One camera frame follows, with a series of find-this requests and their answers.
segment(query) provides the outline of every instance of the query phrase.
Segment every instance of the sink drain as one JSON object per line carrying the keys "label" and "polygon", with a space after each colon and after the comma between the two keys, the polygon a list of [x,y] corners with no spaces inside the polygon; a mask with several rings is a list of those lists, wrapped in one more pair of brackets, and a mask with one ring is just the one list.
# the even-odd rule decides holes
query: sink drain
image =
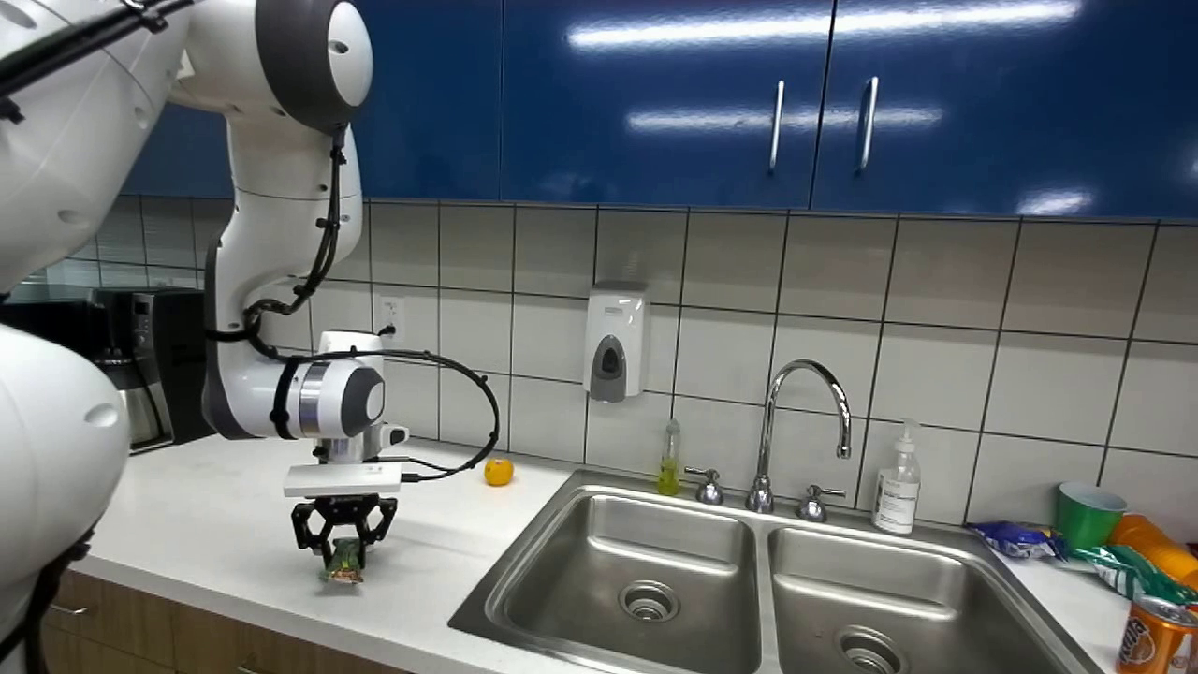
{"label": "sink drain", "polygon": [[894,641],[874,625],[854,625],[840,635],[840,650],[859,666],[874,674],[904,674],[905,662],[894,650]]}
{"label": "sink drain", "polygon": [[679,615],[679,594],[662,580],[640,580],[626,589],[622,605],[635,621],[657,625]]}

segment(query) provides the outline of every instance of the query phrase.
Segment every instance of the wall-mounted soap dispenser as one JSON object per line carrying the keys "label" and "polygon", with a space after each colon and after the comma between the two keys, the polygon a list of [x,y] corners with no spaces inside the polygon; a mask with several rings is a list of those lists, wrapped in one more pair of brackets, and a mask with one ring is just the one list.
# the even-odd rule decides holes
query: wall-mounted soap dispenser
{"label": "wall-mounted soap dispenser", "polygon": [[646,311],[646,293],[591,293],[585,385],[596,400],[640,398]]}

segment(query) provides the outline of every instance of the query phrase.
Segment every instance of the cabinet handle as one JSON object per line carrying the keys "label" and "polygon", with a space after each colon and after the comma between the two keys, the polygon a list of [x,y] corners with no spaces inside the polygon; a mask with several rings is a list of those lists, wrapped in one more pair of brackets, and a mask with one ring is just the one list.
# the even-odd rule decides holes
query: cabinet handle
{"label": "cabinet handle", "polygon": [[772,173],[778,168],[778,152],[782,152],[782,116],[786,116],[786,77],[778,77],[778,95],[776,95]]}
{"label": "cabinet handle", "polygon": [[874,158],[874,123],[877,123],[877,95],[884,90],[884,77],[874,73],[865,87],[865,132],[863,132],[863,173],[868,173],[868,158]]}
{"label": "cabinet handle", "polygon": [[49,610],[67,615],[67,619],[92,615],[92,605],[64,605],[64,604],[49,604]]}

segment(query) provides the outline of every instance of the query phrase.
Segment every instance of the faucet handle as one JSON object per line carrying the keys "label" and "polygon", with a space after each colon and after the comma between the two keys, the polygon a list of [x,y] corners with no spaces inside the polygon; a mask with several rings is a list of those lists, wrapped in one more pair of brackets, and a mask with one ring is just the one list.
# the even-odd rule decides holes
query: faucet handle
{"label": "faucet handle", "polygon": [[706,473],[687,469],[687,475],[689,475],[693,484],[699,484],[699,488],[697,488],[697,501],[722,504],[722,491],[718,491],[718,473],[716,473],[716,469],[706,469]]}
{"label": "faucet handle", "polygon": [[810,495],[794,504],[799,520],[829,520],[829,504],[822,499],[848,499],[848,491],[823,491],[822,484],[810,484]]}

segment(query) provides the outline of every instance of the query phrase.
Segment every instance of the dish soap bottle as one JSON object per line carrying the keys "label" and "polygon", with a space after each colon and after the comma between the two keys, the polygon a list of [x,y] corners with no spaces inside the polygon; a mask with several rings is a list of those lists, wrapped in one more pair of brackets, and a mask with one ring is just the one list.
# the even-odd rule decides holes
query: dish soap bottle
{"label": "dish soap bottle", "polygon": [[681,495],[681,427],[679,419],[667,423],[667,454],[658,464],[658,495]]}
{"label": "dish soap bottle", "polygon": [[874,525],[894,535],[912,535],[913,533],[913,510],[920,499],[920,460],[913,454],[913,423],[904,423],[904,438],[894,444],[894,464],[884,464],[877,473],[877,514]]}

